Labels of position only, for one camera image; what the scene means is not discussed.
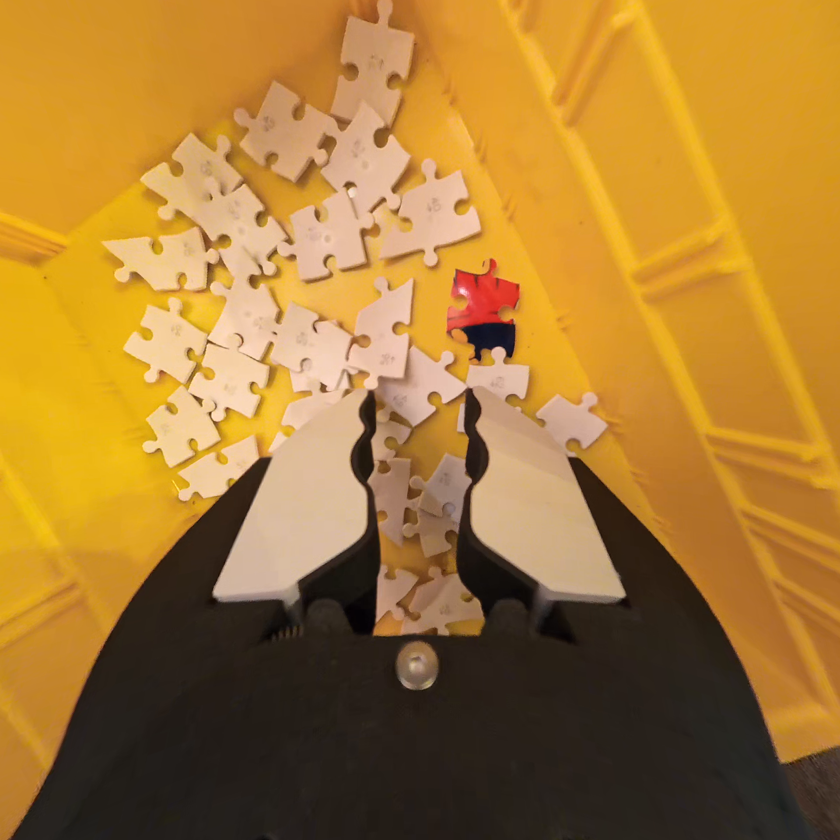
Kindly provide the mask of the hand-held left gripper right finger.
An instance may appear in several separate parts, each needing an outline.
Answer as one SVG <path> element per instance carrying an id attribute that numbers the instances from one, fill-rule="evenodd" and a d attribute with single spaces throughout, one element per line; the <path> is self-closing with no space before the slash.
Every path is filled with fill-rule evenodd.
<path id="1" fill-rule="evenodd" d="M 468 387 L 464 426 L 457 572 L 485 620 L 505 602 L 535 627 L 558 604 L 620 603 L 625 587 L 562 447 L 484 386 Z"/>

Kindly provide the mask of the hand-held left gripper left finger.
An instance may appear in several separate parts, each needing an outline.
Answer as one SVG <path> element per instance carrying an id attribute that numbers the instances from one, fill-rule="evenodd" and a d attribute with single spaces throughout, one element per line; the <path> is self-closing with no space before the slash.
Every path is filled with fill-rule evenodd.
<path id="1" fill-rule="evenodd" d="M 360 388 L 280 444 L 213 588 L 221 603 L 280 602 L 288 617 L 339 603 L 374 624 L 381 541 L 373 490 L 375 396 Z"/>

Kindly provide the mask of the pile of white puzzle pieces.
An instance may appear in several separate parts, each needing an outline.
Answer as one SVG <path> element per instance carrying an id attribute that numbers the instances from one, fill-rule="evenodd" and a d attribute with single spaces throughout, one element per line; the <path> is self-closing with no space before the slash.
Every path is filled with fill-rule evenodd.
<path id="1" fill-rule="evenodd" d="M 395 284 L 374 278 L 376 298 L 358 311 L 352 332 L 292 298 L 279 307 L 266 284 L 278 271 L 275 256 L 291 259 L 304 284 L 367 267 L 364 236 L 375 226 L 383 237 L 380 261 L 422 255 L 427 270 L 436 269 L 441 248 L 480 234 L 477 210 L 458 211 L 469 200 L 461 171 L 440 175 L 435 162 L 425 160 L 423 183 L 398 190 L 412 156 L 393 133 L 402 91 L 390 83 L 410 75 L 415 36 L 392 26 L 393 7 L 377 2 L 374 22 L 348 17 L 340 59 L 356 77 L 339 77 L 328 113 L 307 104 L 298 114 L 299 96 L 274 80 L 257 113 L 239 108 L 234 114 L 245 131 L 239 149 L 250 160 L 292 184 L 317 166 L 331 188 L 321 206 L 290 215 L 290 232 L 271 216 L 260 222 L 266 208 L 228 162 L 229 138 L 220 135 L 210 148 L 191 133 L 172 155 L 180 171 L 162 163 L 141 181 L 164 200 L 162 219 L 180 214 L 193 226 L 156 240 L 102 245 L 121 261 L 114 273 L 121 283 L 138 277 L 160 293 L 209 290 L 224 299 L 209 332 L 185 319 L 177 297 L 164 308 L 150 305 L 124 346 L 147 367 L 147 382 L 165 375 L 178 384 L 147 417 L 154 435 L 143 450 L 160 453 L 170 468 L 183 466 L 177 474 L 182 484 L 175 486 L 182 501 L 220 497 L 257 461 L 255 435 L 212 448 L 228 415 L 254 418 L 262 399 L 256 389 L 268 386 L 270 367 L 286 370 L 291 390 L 306 394 L 288 403 L 280 422 L 296 431 L 350 392 L 354 375 L 364 374 L 362 389 L 382 403 L 371 441 L 381 535 L 396 547 L 419 538 L 424 556 L 433 558 L 449 551 L 448 535 L 459 530 L 466 462 L 446 452 L 424 479 L 413 474 L 410 458 L 387 444 L 404 445 L 433 415 L 432 394 L 448 404 L 478 385 L 505 402 L 525 399 L 529 366 L 513 363 L 516 348 L 510 359 L 494 349 L 478 363 L 470 359 L 465 381 L 459 379 L 449 370 L 452 353 L 436 360 L 408 332 L 396 330 L 412 325 L 411 277 Z"/>

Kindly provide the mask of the yellow plastic bin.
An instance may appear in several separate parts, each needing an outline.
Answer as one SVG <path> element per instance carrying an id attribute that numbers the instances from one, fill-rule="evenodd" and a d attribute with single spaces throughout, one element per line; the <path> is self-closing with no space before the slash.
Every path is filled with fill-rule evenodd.
<path id="1" fill-rule="evenodd" d="M 520 286 L 507 403 L 570 459 L 625 587 L 485 620 L 449 551 L 382 536 L 375 623 L 213 590 L 281 427 L 190 501 L 144 452 L 177 388 L 124 350 L 153 290 L 102 243 L 193 226 L 142 184 L 194 134 L 288 232 L 331 193 L 238 146 L 272 81 L 328 113 L 377 2 L 2 2 L 2 837 L 808 838 L 781 760 L 838 745 L 838 2 L 393 2 L 399 192 L 461 171 L 480 234 L 301 283 L 354 330 L 456 269 Z"/>

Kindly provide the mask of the red single puzzle piece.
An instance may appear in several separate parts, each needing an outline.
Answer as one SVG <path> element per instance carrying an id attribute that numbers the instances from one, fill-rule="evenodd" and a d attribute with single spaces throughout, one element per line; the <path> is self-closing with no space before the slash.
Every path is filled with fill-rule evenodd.
<path id="1" fill-rule="evenodd" d="M 472 348 L 471 361 L 478 363 L 485 351 L 502 349 L 505 358 L 512 358 L 517 338 L 513 318 L 502 312 L 517 309 L 519 284 L 498 276 L 497 262 L 488 258 L 482 272 L 456 269 L 450 291 L 453 300 L 463 305 L 447 309 L 446 333 L 454 341 Z"/>

